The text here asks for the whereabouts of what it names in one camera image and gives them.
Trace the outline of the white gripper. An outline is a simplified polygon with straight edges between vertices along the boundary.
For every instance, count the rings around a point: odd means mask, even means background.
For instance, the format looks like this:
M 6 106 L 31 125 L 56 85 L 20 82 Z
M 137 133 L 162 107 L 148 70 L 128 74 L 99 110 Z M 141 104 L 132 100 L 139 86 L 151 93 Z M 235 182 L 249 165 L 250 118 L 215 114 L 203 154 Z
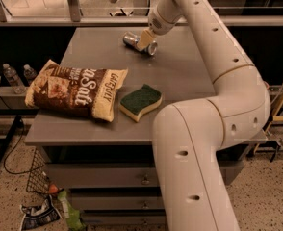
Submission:
M 167 34 L 182 15 L 182 10 L 175 0 L 160 0 L 148 16 L 150 29 L 147 28 L 142 31 L 137 48 L 142 51 L 155 40 L 156 35 Z

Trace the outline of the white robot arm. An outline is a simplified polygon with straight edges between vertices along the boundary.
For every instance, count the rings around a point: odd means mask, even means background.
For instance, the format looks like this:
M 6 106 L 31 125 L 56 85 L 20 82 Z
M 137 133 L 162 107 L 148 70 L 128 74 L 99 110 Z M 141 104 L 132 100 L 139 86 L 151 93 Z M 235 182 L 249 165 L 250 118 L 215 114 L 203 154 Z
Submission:
M 208 0 L 160 0 L 138 47 L 186 18 L 209 73 L 212 97 L 157 113 L 155 167 L 169 231 L 240 231 L 216 158 L 260 132 L 270 115 L 266 85 Z

